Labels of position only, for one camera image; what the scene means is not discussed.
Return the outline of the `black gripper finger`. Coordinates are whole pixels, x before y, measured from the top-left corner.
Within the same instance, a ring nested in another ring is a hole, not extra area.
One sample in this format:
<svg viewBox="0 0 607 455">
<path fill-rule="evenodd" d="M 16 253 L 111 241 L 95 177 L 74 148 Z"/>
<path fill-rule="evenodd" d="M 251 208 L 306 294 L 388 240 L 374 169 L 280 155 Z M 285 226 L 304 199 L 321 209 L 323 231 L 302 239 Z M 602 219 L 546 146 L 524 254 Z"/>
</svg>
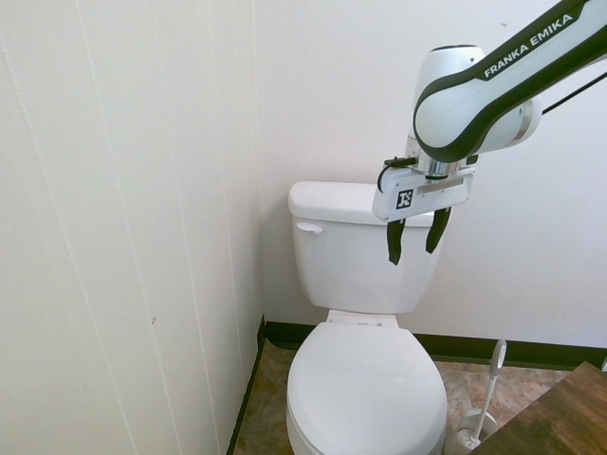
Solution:
<svg viewBox="0 0 607 455">
<path fill-rule="evenodd" d="M 402 254 L 402 235 L 406 226 L 406 220 L 401 219 L 387 224 L 387 244 L 389 261 L 398 265 Z"/>
<path fill-rule="evenodd" d="M 452 207 L 433 212 L 432 225 L 426 239 L 426 251 L 433 254 L 440 244 L 451 217 Z"/>
</svg>

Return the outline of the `white gripper body with marker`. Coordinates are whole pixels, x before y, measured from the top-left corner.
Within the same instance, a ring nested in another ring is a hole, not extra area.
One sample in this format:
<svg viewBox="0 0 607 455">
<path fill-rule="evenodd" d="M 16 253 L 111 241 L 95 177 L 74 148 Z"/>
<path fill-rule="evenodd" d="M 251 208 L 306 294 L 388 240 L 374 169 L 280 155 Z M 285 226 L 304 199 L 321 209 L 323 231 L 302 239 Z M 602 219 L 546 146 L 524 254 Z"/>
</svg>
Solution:
<svg viewBox="0 0 607 455">
<path fill-rule="evenodd" d="M 391 168 L 378 180 L 373 214 L 390 223 L 463 204 L 470 198 L 474 175 L 474 168 L 464 168 L 446 179 L 430 180 L 412 168 Z"/>
</svg>

